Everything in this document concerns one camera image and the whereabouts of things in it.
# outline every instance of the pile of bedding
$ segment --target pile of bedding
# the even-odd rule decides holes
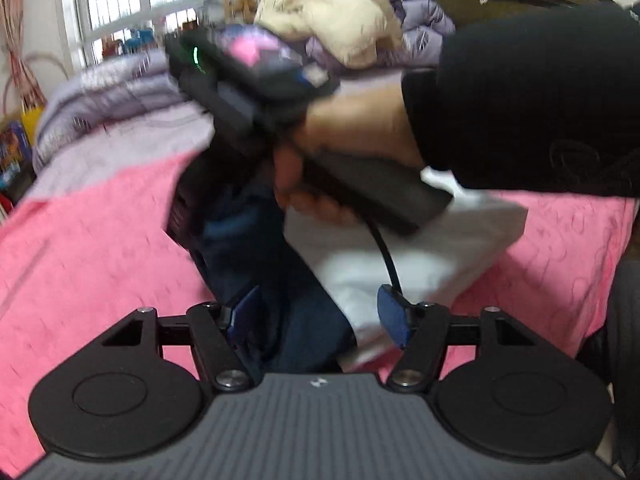
[[[156,49],[109,59],[59,86],[38,123],[35,171],[96,126],[183,102],[168,70],[164,51]]]
[[[255,23],[334,73],[438,64],[453,21],[432,0],[261,0]]]

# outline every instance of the lavender blanket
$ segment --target lavender blanket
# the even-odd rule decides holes
[[[396,16],[402,22],[404,45],[397,50],[378,50],[378,68],[430,68],[440,60],[442,38],[453,34],[456,26],[433,0],[407,0],[401,3],[402,12]],[[341,63],[329,54],[318,41],[311,38],[306,53],[333,73],[345,73]]]
[[[38,124],[33,167],[40,172],[57,152],[96,126],[184,100],[168,74],[161,50],[117,57],[90,67],[60,86],[50,99]]]

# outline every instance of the round pad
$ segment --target round pad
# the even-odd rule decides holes
[[[136,376],[100,374],[82,381],[74,392],[76,406],[91,415],[115,416],[145,402],[146,384]]]
[[[127,358],[127,350],[115,349],[116,359],[81,351],[37,384],[29,415],[47,451],[123,459],[164,446],[193,423],[198,381],[158,356]]]
[[[436,406],[475,447],[525,460],[594,449],[610,420],[602,382],[564,356],[511,347],[452,371]]]

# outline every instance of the metal screw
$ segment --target metal screw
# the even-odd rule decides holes
[[[216,375],[216,382],[229,390],[244,388],[249,384],[249,376],[241,370],[226,370]]]
[[[399,370],[392,375],[391,380],[398,386],[415,386],[424,380],[424,374],[417,370]]]

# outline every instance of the pink blanket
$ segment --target pink blanket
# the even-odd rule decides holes
[[[43,375],[139,306],[169,316],[210,298],[188,254],[162,230],[184,164],[180,156],[25,202],[0,228],[0,468],[9,474],[42,453],[27,400]],[[531,208],[526,233],[453,309],[498,304],[574,354],[604,321],[634,202],[503,196]],[[448,369],[468,358],[459,349],[449,357]]]

